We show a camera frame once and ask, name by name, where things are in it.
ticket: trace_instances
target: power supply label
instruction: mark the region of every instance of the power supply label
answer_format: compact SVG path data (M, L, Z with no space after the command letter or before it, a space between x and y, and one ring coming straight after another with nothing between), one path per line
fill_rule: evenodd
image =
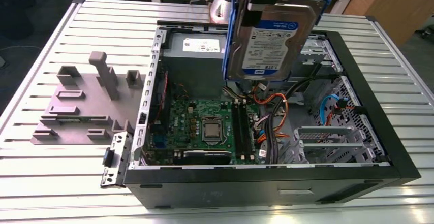
M220 52L218 40L214 39L184 39L182 51Z
M252 27L242 61L246 74L273 74L286 53L285 42L293 37L297 22L261 20Z

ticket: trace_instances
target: cpu socket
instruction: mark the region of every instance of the cpu socket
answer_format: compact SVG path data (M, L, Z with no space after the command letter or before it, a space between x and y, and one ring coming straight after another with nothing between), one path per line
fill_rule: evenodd
M201 140L208 145L216 145L221 141L221 119L205 117L201 120Z

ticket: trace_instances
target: ram slot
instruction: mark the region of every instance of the ram slot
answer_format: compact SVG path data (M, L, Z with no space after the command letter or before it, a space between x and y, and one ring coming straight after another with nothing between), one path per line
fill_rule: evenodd
M242 154L245 156L252 155L250 154L250 140L249 140L249 128L248 128L248 116L246 116L246 110L245 110L245 104L238 105L238 124L241 129L241 140L242 140Z
M232 133L233 133L233 140L234 140L234 155L236 158L244 158L244 147L241 141L241 132L238 126L238 104L237 102L232 103Z

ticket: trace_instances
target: latch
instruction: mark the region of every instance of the latch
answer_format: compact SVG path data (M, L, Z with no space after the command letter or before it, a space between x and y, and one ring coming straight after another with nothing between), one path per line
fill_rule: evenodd
M130 152L132 135L128 132L116 133L102 157L104 173L101 188L124 188L122 179Z

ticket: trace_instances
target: slatted metal surface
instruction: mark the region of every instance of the slatted metal surface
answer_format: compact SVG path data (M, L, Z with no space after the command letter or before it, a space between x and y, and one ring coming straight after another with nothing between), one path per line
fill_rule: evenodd
M421 178L404 186L333 205L146 210L128 189L98 188L104 146L30 144L55 88L58 67L74 65L81 73L94 73L88 54L104 51L117 74L128 69L145 74L156 20L206 22L206 12L205 6L113 0L70 5L0 118L0 220L45 222L66 218L82 223L98 217L100 221L122 223L142 223L141 218L152 223L172 223L173 219L181 223L434 222L432 98L364 17L324 15L316 29L340 32L419 168Z

